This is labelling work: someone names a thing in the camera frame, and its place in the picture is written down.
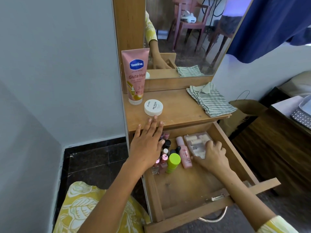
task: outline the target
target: green cap bottle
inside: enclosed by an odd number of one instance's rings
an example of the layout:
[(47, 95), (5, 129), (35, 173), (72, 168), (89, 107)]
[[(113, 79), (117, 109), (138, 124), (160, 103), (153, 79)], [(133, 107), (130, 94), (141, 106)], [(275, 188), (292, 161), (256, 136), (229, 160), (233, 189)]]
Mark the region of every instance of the green cap bottle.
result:
[(176, 153), (172, 153), (167, 160), (167, 169), (166, 173), (172, 173), (177, 166), (180, 164), (180, 156)]

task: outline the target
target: wooden drawer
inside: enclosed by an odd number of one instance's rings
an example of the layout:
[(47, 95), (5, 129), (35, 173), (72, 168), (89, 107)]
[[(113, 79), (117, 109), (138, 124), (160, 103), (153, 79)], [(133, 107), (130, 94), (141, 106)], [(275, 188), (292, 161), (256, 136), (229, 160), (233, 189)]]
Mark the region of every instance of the wooden drawer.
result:
[[(176, 148), (176, 137), (204, 131), (214, 141), (222, 142), (231, 169), (251, 185), (254, 194), (280, 184), (276, 178), (259, 183), (216, 122), (170, 130), (170, 148)], [(233, 204), (220, 181), (198, 164), (192, 165), (184, 169), (180, 164), (171, 174), (153, 175), (151, 169), (145, 172), (143, 182), (152, 221), (144, 226), (145, 232), (166, 232)], [(226, 197), (209, 202), (220, 194)]]

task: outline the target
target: sleeve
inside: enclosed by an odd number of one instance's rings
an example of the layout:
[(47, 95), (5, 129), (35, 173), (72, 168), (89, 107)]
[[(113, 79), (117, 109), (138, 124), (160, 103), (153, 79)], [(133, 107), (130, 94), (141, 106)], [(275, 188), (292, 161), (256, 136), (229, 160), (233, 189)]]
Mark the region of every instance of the sleeve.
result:
[(156, 37), (156, 30), (149, 19), (149, 14), (147, 11), (146, 11), (146, 17), (145, 17), (145, 38), (148, 44), (153, 39), (158, 40)]
[(298, 233), (298, 231), (296, 231), (281, 216), (275, 216), (260, 227), (257, 233)]

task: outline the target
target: wooden dressing table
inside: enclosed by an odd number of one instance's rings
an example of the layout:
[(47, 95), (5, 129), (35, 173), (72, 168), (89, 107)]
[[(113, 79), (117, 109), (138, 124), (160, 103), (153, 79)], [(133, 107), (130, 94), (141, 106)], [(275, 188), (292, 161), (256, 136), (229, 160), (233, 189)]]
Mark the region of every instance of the wooden dressing table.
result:
[[(222, 142), (231, 169), (243, 182), (249, 184), (251, 192), (258, 194), (279, 185), (276, 178), (260, 183), (221, 130), (217, 120), (231, 114), (211, 118), (187, 93), (186, 88), (190, 85), (207, 84), (213, 76), (179, 78), (175, 77), (174, 69), (165, 72), (148, 70), (151, 79), (145, 82), (143, 102), (137, 106), (129, 103), (121, 50), (143, 47), (145, 0), (114, 0), (114, 11), (128, 145), (137, 125), (143, 125), (147, 120), (145, 101), (156, 99), (163, 103), (164, 109), (158, 120), (164, 122), (164, 131), (170, 132), (171, 149), (177, 146), (176, 137), (207, 131), (214, 141)], [(151, 169), (145, 172), (142, 178), (152, 221), (144, 226), (145, 232), (165, 232), (233, 204), (223, 185), (211, 173), (196, 163), (192, 165), (192, 168), (184, 169), (180, 164), (171, 174), (153, 175)]]

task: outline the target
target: red wooden chair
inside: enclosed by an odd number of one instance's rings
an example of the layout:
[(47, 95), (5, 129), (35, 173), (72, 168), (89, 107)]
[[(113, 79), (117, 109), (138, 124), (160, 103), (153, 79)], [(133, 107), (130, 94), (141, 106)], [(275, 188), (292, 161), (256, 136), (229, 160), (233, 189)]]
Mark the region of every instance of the red wooden chair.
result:
[[(198, 44), (201, 41), (201, 38), (203, 36), (207, 17), (211, 11), (211, 7), (207, 6), (207, 5), (202, 5), (202, 4), (198, 3), (197, 0), (173, 0), (173, 3), (175, 3), (175, 16), (174, 16), (174, 20), (171, 24), (171, 27), (169, 29), (169, 34), (167, 36), (167, 40), (169, 39), (170, 35), (173, 32), (173, 29), (175, 28), (176, 30), (175, 30), (174, 42), (173, 42), (173, 50), (175, 50), (176, 43), (179, 39), (180, 33), (184, 28), (188, 29), (187, 35), (185, 38), (185, 43), (187, 42), (189, 35), (193, 29), (200, 29), (201, 31), (199, 32), (199, 37), (197, 39), (196, 47), (195, 47), (195, 51), (196, 51), (196, 48), (197, 48), (197, 46), (198, 46)], [(182, 22), (180, 20), (180, 17), (184, 13), (184, 11), (189, 11), (190, 13), (193, 13), (194, 9), (196, 7), (205, 8), (205, 14), (203, 16), (202, 22), (198, 22), (198, 20), (197, 20), (196, 23), (186, 23), (186, 22)]]

